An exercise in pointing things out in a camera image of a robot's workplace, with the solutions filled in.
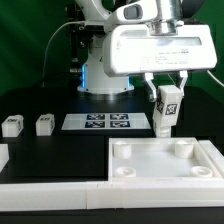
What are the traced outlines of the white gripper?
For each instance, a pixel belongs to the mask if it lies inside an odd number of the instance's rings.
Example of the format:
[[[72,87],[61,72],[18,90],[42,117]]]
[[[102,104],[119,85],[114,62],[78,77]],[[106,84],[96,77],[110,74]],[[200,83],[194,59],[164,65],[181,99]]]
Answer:
[[[157,100],[152,73],[180,71],[178,88],[183,90],[187,71],[212,69],[217,56],[207,25],[184,25],[174,36],[152,36],[145,24],[122,25],[103,42],[103,68],[110,77],[144,74],[149,100]]]

